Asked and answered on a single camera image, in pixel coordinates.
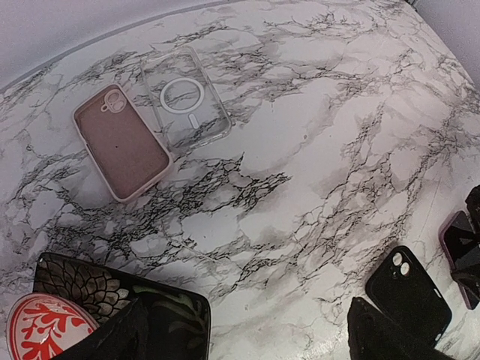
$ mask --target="magsafe ring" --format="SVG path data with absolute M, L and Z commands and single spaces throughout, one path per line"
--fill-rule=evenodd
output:
M 167 93 L 167 90 L 169 89 L 169 87 L 171 87 L 172 85 L 174 85 L 176 83 L 180 83 L 182 81 L 194 84 L 198 88 L 199 97 L 198 97 L 198 100 L 196 101 L 196 103 L 194 105 L 190 106 L 188 109 L 173 109 L 172 107 L 167 105 L 167 102 L 165 101 L 165 94 Z M 200 84 L 195 79 L 191 79 L 190 77 L 179 77 L 177 79 L 174 79 L 174 80 L 170 81 L 169 83 L 167 83 L 162 88 L 162 91 L 160 93 L 160 103 L 162 104 L 162 107 L 166 111 L 168 111 L 169 113 L 172 113 L 172 114 L 186 114 L 186 113 L 190 113 L 190 112 L 194 111 L 197 107 L 199 107 L 200 104 L 203 102 L 204 97 L 205 97 L 205 90 L 204 90 L 202 84 Z

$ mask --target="black phone case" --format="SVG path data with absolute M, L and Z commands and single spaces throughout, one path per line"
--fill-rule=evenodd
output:
M 393 256 L 409 263 L 403 276 Z M 452 320 L 452 312 L 422 264 L 406 246 L 397 246 L 368 279 L 367 295 L 387 317 L 415 338 L 434 347 Z

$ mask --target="camera cutout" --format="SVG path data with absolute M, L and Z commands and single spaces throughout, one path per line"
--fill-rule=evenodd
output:
M 408 262 L 404 262 L 400 267 L 400 273 L 403 276 L 408 276 L 410 273 L 410 264 Z
M 396 253 L 393 258 L 392 258 L 392 261 L 393 261 L 393 265 L 395 266 L 400 266 L 402 261 L 404 261 L 404 257 L 402 256 L 401 253 Z
M 103 98 L 105 103 L 101 106 L 100 111 L 105 113 L 107 110 L 112 113 L 120 113 L 127 105 L 127 99 L 118 89 L 108 91 Z

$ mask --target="marble surface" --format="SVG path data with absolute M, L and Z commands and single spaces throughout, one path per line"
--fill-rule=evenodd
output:
M 71 113 L 117 82 L 154 124 L 139 60 L 183 44 L 236 125 L 115 203 Z M 480 183 L 479 106 L 403 0 L 240 1 L 70 54 L 0 95 L 0 359 L 41 251 L 202 293 L 210 359 L 349 359 L 351 298 L 396 243 L 453 310 L 437 348 L 476 359 L 480 310 L 466 310 L 438 231 Z

